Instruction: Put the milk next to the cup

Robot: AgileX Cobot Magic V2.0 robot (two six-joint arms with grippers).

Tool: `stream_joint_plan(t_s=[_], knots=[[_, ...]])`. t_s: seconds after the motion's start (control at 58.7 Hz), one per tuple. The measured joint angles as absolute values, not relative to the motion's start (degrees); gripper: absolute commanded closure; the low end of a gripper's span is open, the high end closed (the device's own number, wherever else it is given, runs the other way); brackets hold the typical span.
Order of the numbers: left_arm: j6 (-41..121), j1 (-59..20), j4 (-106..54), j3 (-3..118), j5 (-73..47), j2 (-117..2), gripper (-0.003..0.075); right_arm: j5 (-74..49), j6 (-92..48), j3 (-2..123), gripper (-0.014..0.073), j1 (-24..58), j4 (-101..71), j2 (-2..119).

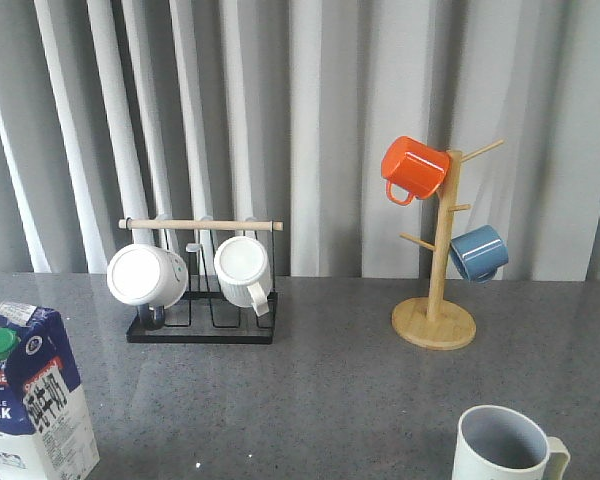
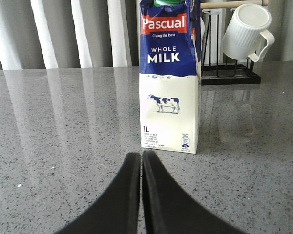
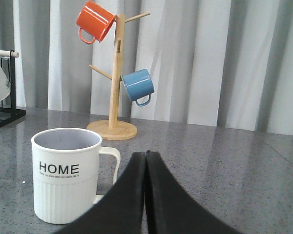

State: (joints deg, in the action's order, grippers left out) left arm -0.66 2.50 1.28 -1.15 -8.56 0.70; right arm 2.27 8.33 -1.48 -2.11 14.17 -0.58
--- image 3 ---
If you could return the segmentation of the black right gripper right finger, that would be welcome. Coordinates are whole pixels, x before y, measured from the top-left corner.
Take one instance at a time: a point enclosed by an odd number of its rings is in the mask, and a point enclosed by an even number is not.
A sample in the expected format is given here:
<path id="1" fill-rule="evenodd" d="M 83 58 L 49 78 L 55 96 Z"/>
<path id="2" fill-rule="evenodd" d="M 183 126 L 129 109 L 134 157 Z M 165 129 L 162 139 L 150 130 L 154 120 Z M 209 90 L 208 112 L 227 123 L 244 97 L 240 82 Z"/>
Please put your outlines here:
<path id="1" fill-rule="evenodd" d="M 178 183 L 158 152 L 146 152 L 145 201 L 150 234 L 236 234 Z"/>

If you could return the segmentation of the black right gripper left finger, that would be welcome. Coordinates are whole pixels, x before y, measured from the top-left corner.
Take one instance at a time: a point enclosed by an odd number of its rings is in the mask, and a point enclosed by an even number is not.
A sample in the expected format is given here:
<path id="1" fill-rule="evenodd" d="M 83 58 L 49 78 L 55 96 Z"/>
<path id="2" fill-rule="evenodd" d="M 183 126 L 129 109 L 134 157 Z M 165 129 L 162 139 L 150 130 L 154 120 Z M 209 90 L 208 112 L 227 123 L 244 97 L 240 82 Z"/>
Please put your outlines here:
<path id="1" fill-rule="evenodd" d="M 144 210 L 146 154 L 133 153 L 124 172 L 91 209 L 58 234 L 139 234 Z"/>

